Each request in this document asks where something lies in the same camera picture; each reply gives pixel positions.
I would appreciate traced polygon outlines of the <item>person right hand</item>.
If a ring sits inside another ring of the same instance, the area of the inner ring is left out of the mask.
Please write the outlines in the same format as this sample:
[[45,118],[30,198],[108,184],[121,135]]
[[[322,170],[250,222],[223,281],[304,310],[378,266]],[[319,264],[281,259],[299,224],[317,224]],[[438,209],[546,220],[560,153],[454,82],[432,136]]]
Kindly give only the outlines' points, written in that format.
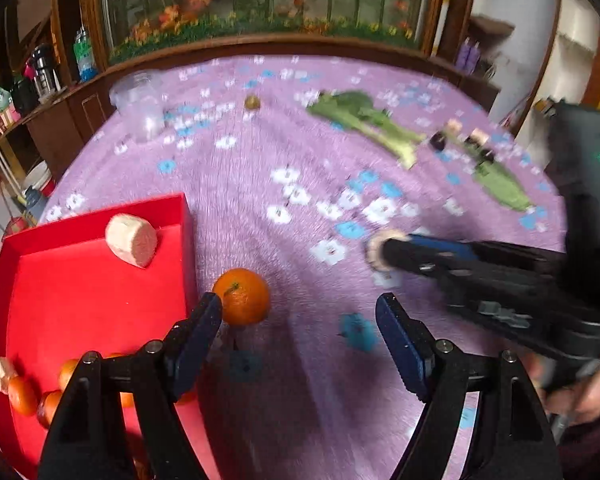
[[548,414],[568,416],[571,426],[600,418],[600,368],[582,382],[547,393],[543,380],[550,360],[528,352],[522,356],[522,364]]

